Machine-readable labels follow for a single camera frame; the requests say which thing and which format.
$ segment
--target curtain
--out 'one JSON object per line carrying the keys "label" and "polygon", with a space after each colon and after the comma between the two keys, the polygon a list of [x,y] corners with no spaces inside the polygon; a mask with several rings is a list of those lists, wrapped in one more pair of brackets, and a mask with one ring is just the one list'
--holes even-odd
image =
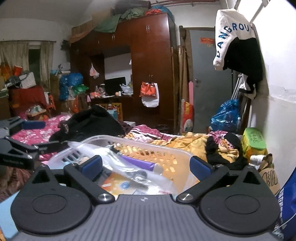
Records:
{"label": "curtain", "polygon": [[53,42],[41,42],[40,46],[40,79],[44,91],[50,91],[50,71],[54,53]]}
{"label": "curtain", "polygon": [[9,64],[11,69],[20,66],[23,70],[29,70],[29,42],[0,42],[0,58],[2,63]]}

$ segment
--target purple tube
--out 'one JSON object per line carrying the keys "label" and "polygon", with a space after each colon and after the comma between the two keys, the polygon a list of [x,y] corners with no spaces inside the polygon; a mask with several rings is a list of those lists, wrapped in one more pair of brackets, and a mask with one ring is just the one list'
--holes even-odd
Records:
{"label": "purple tube", "polygon": [[135,159],[135,158],[132,158],[132,157],[129,157],[129,156],[120,155],[120,157],[125,159],[129,163],[131,163],[131,164],[133,164],[133,165],[135,165],[135,166],[137,166],[139,168],[148,170],[148,171],[153,171],[154,166],[155,166],[155,163],[138,160],[138,159]]}

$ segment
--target green cloth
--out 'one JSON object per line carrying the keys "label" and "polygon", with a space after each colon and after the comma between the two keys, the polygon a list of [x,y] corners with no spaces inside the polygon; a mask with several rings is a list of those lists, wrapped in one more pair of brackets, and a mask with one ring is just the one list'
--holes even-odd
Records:
{"label": "green cloth", "polygon": [[114,33],[116,31],[119,20],[132,18],[138,18],[145,15],[149,9],[145,7],[136,7],[127,10],[124,14],[117,14],[113,17],[107,18],[103,22],[99,23],[94,30],[101,33]]}
{"label": "green cloth", "polygon": [[103,22],[99,23],[94,28],[94,30],[101,33],[114,33],[117,28],[117,24],[120,17],[121,17],[121,14],[117,14],[113,17],[107,18]]}
{"label": "green cloth", "polygon": [[121,16],[121,18],[127,20],[130,20],[132,18],[138,18],[144,16],[148,10],[149,9],[146,7],[136,7],[133,9],[129,9]]}

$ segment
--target blue plastic bag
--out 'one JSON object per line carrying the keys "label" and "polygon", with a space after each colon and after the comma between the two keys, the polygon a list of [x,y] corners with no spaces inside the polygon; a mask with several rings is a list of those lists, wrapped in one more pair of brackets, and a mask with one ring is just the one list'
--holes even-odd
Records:
{"label": "blue plastic bag", "polygon": [[296,235],[296,168],[276,198],[281,212],[274,234],[283,240],[289,240]]}
{"label": "blue plastic bag", "polygon": [[59,85],[60,86],[67,86],[68,85],[68,78],[69,78],[68,74],[62,75],[59,79]]}
{"label": "blue plastic bag", "polygon": [[228,100],[223,103],[217,114],[211,119],[211,127],[213,131],[236,132],[238,128],[239,118],[239,100]]}
{"label": "blue plastic bag", "polygon": [[80,73],[71,73],[68,77],[68,87],[83,84],[83,76]]}
{"label": "blue plastic bag", "polygon": [[167,7],[162,5],[156,5],[156,6],[153,6],[151,9],[160,9],[162,12],[167,12],[168,15],[170,16],[170,19],[173,20],[173,22],[175,22],[172,12]]}
{"label": "blue plastic bag", "polygon": [[59,87],[59,100],[66,101],[69,96],[69,90],[67,86],[60,86]]}

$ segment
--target pink floral blanket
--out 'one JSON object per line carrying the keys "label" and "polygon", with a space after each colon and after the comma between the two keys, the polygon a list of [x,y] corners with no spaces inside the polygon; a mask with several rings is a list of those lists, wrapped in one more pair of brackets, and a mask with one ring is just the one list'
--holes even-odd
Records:
{"label": "pink floral blanket", "polygon": [[[35,130],[21,130],[14,134],[12,138],[28,145],[48,142],[51,135],[59,130],[57,127],[59,122],[66,121],[70,119],[70,117],[71,115],[58,115],[45,120],[45,128]],[[55,153],[40,155],[39,161],[48,161],[54,154]]]}

